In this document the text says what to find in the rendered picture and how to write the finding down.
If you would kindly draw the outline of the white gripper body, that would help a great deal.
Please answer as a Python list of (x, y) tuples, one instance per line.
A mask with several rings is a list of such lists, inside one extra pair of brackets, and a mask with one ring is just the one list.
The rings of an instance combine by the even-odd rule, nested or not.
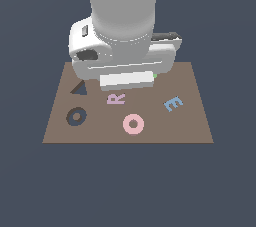
[(108, 74), (100, 76), (102, 91), (152, 87), (154, 76), (152, 71)]

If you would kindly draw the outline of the brown board with slots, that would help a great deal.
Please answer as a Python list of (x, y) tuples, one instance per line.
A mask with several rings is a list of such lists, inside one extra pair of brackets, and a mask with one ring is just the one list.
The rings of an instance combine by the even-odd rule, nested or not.
[(64, 65), (45, 144), (211, 144), (192, 65), (176, 62), (150, 88), (103, 91)]

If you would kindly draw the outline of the purple letter R block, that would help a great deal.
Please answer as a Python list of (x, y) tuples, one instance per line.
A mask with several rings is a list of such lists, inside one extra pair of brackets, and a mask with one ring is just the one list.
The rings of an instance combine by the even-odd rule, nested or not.
[(113, 104), (113, 105), (124, 105), (125, 104), (124, 98), (125, 98), (125, 94), (121, 94), (121, 95), (110, 94), (107, 97), (107, 103)]

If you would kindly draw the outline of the pink letter O block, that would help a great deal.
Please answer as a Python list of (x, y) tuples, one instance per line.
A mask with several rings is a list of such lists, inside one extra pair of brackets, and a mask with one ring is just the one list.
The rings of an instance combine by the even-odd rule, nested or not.
[(144, 129), (144, 120), (138, 114), (129, 114), (123, 120), (124, 131), (131, 135), (136, 136)]

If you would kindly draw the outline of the blue letter E block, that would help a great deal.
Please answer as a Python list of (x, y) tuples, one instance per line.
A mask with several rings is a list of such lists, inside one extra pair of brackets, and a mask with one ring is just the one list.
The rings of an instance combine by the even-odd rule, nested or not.
[(172, 98), (172, 99), (166, 101), (166, 102), (164, 103), (164, 106), (165, 106), (165, 108), (166, 108), (169, 112), (171, 112), (173, 108), (178, 108), (178, 107), (181, 106), (182, 104), (183, 104), (182, 100), (181, 100), (178, 96), (176, 96), (176, 97), (174, 97), (174, 98)]

